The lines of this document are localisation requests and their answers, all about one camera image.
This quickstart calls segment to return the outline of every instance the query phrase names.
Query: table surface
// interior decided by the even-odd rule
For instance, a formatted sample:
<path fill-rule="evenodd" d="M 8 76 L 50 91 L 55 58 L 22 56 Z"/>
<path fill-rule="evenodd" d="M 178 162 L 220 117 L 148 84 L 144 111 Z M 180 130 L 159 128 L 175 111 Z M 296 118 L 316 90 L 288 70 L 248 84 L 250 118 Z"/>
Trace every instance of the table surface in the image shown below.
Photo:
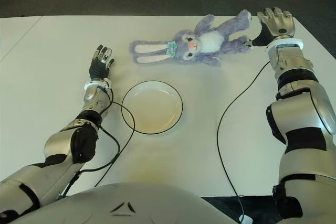
<path fill-rule="evenodd" d="M 214 26 L 229 18 L 216 17 Z M 139 82 L 159 80 L 181 94 L 184 108 L 181 119 L 169 131 L 158 135 L 135 133 L 102 184 L 162 183 L 199 196 L 232 196 L 218 158 L 216 128 L 224 109 L 268 61 L 265 48 L 223 56 L 219 68 L 175 62 L 137 65 L 128 52 L 129 43 L 135 39 L 170 40 L 181 29 L 193 29 L 199 20 L 200 17 L 170 16 L 2 19 L 3 34 L 8 29 L 17 31 L 13 38 L 19 38 L 19 43 L 14 48 L 6 45 L 12 50 L 0 64 L 0 179 L 44 160 L 46 140 L 81 110 L 93 51 L 104 44 L 112 47 L 116 60 L 111 73 L 115 101 L 121 102 Z M 6 25 L 17 21 L 23 22 L 25 29 Z M 253 17 L 248 30 L 231 38 L 243 34 L 254 38 L 260 29 L 258 19 Z M 335 59 L 297 20 L 296 37 L 304 41 L 303 53 L 314 63 L 318 79 L 336 107 Z M 267 66 L 223 119 L 220 150 L 240 195 L 270 195 L 272 186 L 277 184 L 285 146 L 272 136 L 265 116 L 276 93 L 274 71 Z M 103 126 L 122 146 L 131 133 L 116 105 L 109 110 Z M 84 168 L 105 164 L 116 150 L 114 142 L 100 132 L 96 155 Z M 83 174 L 70 194 L 91 188 L 103 172 Z"/>
<path fill-rule="evenodd" d="M 0 61 L 29 32 L 41 16 L 0 19 Z"/>

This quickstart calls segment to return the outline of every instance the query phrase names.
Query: plush toy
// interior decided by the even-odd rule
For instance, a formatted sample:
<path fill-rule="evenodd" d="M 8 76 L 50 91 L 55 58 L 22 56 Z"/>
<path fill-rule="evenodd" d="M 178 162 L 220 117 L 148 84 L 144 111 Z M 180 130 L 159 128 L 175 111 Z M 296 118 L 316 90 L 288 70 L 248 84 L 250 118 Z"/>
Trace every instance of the plush toy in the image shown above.
<path fill-rule="evenodd" d="M 136 63 L 151 63 L 167 59 L 179 63 L 192 63 L 199 61 L 211 66 L 220 66 L 218 56 L 248 52 L 250 47 L 245 42 L 246 36 L 229 40 L 229 36 L 237 31 L 249 27 L 251 13 L 241 11 L 236 17 L 225 21 L 218 27 L 211 27 L 215 16 L 206 15 L 194 31 L 179 31 L 173 41 L 143 41 L 131 43 L 130 51 Z"/>

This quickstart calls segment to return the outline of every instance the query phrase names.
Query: plate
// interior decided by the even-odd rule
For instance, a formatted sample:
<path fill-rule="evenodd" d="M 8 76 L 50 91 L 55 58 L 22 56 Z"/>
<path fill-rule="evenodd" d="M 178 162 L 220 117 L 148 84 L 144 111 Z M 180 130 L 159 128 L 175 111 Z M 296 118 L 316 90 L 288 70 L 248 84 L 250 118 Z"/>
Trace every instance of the plate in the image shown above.
<path fill-rule="evenodd" d="M 177 90 L 161 81 L 145 81 L 135 85 L 126 93 L 122 105 L 133 114 L 135 130 L 143 134 L 169 130 L 179 121 L 183 110 Z M 130 113 L 123 108 L 121 112 L 127 125 L 133 128 Z"/>

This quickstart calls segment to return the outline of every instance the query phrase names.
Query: black cable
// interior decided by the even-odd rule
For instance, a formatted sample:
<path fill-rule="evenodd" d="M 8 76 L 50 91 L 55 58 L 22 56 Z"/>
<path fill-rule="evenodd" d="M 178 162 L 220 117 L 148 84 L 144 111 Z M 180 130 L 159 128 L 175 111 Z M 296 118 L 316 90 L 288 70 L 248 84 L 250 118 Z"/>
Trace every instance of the black cable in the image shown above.
<path fill-rule="evenodd" d="M 133 120 L 133 131 L 132 131 L 131 136 L 129 137 L 128 141 L 126 142 L 126 144 L 125 144 L 125 146 L 122 148 L 122 150 L 120 150 L 120 144 L 119 144 L 118 140 L 117 140 L 114 136 L 112 136 L 108 131 L 106 131 L 102 126 L 100 126 L 99 128 L 102 129 L 102 130 L 104 131 L 104 133 L 106 133 L 106 135 L 108 135 L 110 138 L 112 138 L 112 139 L 115 141 L 115 143 L 117 144 L 117 147 L 118 147 L 118 152 L 117 152 L 117 154 L 113 157 L 113 159 L 112 159 L 110 162 L 108 162 L 107 164 L 105 164 L 105 165 L 103 165 L 103 166 L 100 166 L 100 167 L 95 168 L 95 169 L 84 169 L 84 170 L 79 170 L 78 172 L 76 172 L 75 175 L 74 175 L 74 177 L 73 177 L 73 178 L 71 179 L 71 181 L 69 182 L 67 188 L 65 189 L 63 195 L 60 196 L 60 198 L 65 198 L 65 197 L 66 197 L 66 195 L 67 195 L 68 191 L 70 190 L 71 186 L 75 183 L 76 180 L 78 180 L 79 176 L 80 176 L 82 173 L 96 172 L 96 171 L 98 171 L 98 170 L 102 170 L 102 169 L 104 169 L 104 168 L 110 166 L 110 167 L 106 170 L 106 172 L 104 173 L 104 175 L 100 178 L 100 180 L 95 184 L 94 187 L 97 187 L 98 184 L 104 179 L 105 175 L 109 172 L 109 170 L 111 169 L 112 165 L 117 161 L 118 157 L 119 157 L 120 154 L 123 152 L 123 150 L 126 148 L 126 146 L 128 145 L 128 143 L 130 142 L 130 140 L 131 140 L 131 138 L 132 138 L 132 136 L 133 136 L 133 134 L 134 134 L 134 131 L 135 131 L 135 120 L 134 120 L 134 116 L 133 116 L 133 114 L 132 114 L 126 107 L 124 107 L 123 105 L 121 105 L 121 104 L 119 104 L 119 103 L 117 103 L 117 102 L 110 102 L 108 108 L 109 108 L 113 103 L 119 105 L 120 107 L 124 108 L 125 110 L 127 110 L 127 111 L 130 113 L 130 115 L 131 115 L 131 117 L 132 117 L 132 120 Z"/>
<path fill-rule="evenodd" d="M 115 104 L 119 105 L 121 108 L 124 108 L 125 110 L 127 110 L 128 113 L 130 113 L 130 115 L 131 115 L 131 117 L 132 117 L 132 121 L 133 121 L 133 130 L 132 130 L 132 134 L 131 134 L 130 137 L 128 138 L 128 141 L 126 142 L 125 146 L 121 149 L 120 153 L 118 154 L 118 157 L 119 157 L 120 154 L 124 151 L 124 149 L 125 149 L 126 146 L 128 145 L 128 143 L 130 142 L 130 140 L 131 140 L 131 138 L 132 138 L 132 136 L 133 136 L 133 134 L 134 134 L 134 131 L 135 131 L 135 120 L 134 120 L 134 116 L 133 116 L 133 114 L 131 113 L 131 111 L 129 111 L 126 107 L 124 107 L 122 104 L 119 104 L 119 103 L 117 103 L 117 102 L 113 102 L 113 103 L 115 103 Z M 109 170 L 111 169 L 112 165 L 115 163 L 115 161 L 117 160 L 117 158 L 116 158 L 113 162 L 111 161 L 110 163 L 107 163 L 107 164 L 106 164 L 106 166 L 110 164 L 109 168 L 106 170 L 106 172 L 103 174 L 103 176 L 102 176 L 102 177 L 100 178 L 100 180 L 95 184 L 94 187 L 97 187 L 97 186 L 99 185 L 99 183 L 104 179 L 104 177 L 105 177 L 106 174 L 109 172 Z"/>
<path fill-rule="evenodd" d="M 229 183 L 230 183 L 230 185 L 231 185 L 231 187 L 232 187 L 232 189 L 233 189 L 233 191 L 235 192 L 235 195 L 236 195 L 236 197 L 237 197 L 237 199 L 238 199 L 238 201 L 239 201 L 239 204 L 240 204 L 240 207 L 241 207 L 241 209 L 242 209 L 242 215 L 243 215 L 243 217 L 242 217 L 242 219 L 240 220 L 240 223 L 243 223 L 243 220 L 244 220 L 244 216 L 245 216 L 245 212 L 244 212 L 244 208 L 243 208 L 243 204 L 242 204 L 242 202 L 240 201 L 240 197 L 239 197 L 239 195 L 238 195 L 238 193 L 237 193 L 237 191 L 236 191 L 236 189 L 235 189 L 235 187 L 234 187 L 234 185 L 232 184 L 232 182 L 231 182 L 231 180 L 230 180 L 230 177 L 229 177 L 229 175 L 228 175 L 228 173 L 227 173 L 227 171 L 226 171 L 226 168 L 225 168 L 225 165 L 224 165 L 224 162 L 223 162 L 223 159 L 222 159 L 222 155 L 221 155 L 221 151 L 219 150 L 219 143 L 218 143 L 218 134 L 219 134 L 219 128 L 220 128 L 220 126 L 221 126 L 221 123 L 222 123 L 222 120 L 223 120 L 223 117 L 224 117 L 224 115 L 225 115 L 225 113 L 226 113 L 226 111 L 230 108 L 230 106 L 242 95 L 242 94 L 244 94 L 245 93 L 245 91 L 246 90 L 248 90 L 251 86 L 252 86 L 252 84 L 255 82 L 255 80 L 258 78 L 258 76 L 260 75 L 260 73 L 263 71 L 263 69 L 267 66 L 269 64 L 269 62 L 267 62 L 262 68 L 261 68 L 261 70 L 258 72 L 258 74 L 257 74 L 257 76 L 253 79 L 253 81 L 251 82 L 251 84 L 249 85 L 249 86 L 247 86 L 247 88 L 242 92 L 242 93 L 240 93 L 227 107 L 226 107 L 226 109 L 225 109 L 225 111 L 224 111 L 224 113 L 222 114 L 222 117 L 220 118 L 220 121 L 219 121 L 219 124 L 218 124 L 218 127 L 217 127 L 217 134 L 216 134 L 216 143 L 217 143 L 217 150 L 218 150 L 218 154 L 219 154 L 219 159 L 220 159 L 220 162 L 221 162 L 221 164 L 222 164 L 222 167 L 223 167 L 223 169 L 224 169 L 224 172 L 225 172 L 225 175 L 226 175 L 226 177 L 227 177 L 227 179 L 228 179 L 228 181 L 229 181 Z"/>
<path fill-rule="evenodd" d="M 107 135 L 107 136 L 109 136 L 110 138 L 112 138 L 114 141 L 115 141 L 115 143 L 116 143 L 116 145 L 117 145 L 117 147 L 118 147 L 118 151 L 117 151 L 117 153 L 120 153 L 120 144 L 119 144 L 119 142 L 118 142 L 118 140 L 114 137 L 114 136 L 112 136 L 107 130 L 105 130 L 104 128 L 103 128 L 103 126 L 99 126 L 99 128 Z"/>
<path fill-rule="evenodd" d="M 110 88 L 110 91 L 111 91 L 111 96 L 112 96 L 112 99 L 110 99 L 110 97 L 109 97 L 110 104 L 99 113 L 100 115 L 102 115 L 106 110 L 108 110 L 113 103 L 114 94 L 113 94 L 113 91 L 112 91 L 111 88 Z"/>

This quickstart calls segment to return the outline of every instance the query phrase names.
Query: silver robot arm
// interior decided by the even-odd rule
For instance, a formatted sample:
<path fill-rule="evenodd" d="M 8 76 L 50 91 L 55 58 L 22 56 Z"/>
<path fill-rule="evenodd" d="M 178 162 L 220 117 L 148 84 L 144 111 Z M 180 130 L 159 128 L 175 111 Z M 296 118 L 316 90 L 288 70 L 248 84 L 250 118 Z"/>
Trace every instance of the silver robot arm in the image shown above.
<path fill-rule="evenodd" d="M 18 170 L 0 183 L 0 223 L 8 223 L 57 200 L 74 174 L 90 161 L 98 130 L 113 101 L 107 78 L 111 49 L 100 45 L 90 66 L 91 81 L 85 84 L 84 106 L 79 115 L 45 144 L 45 162 Z"/>
<path fill-rule="evenodd" d="M 262 31 L 253 45 L 266 53 L 278 81 L 276 102 L 266 110 L 273 135 L 286 144 L 273 195 L 281 224 L 336 220 L 336 116 L 328 95 L 293 38 L 292 15 L 279 8 L 258 13 Z"/>

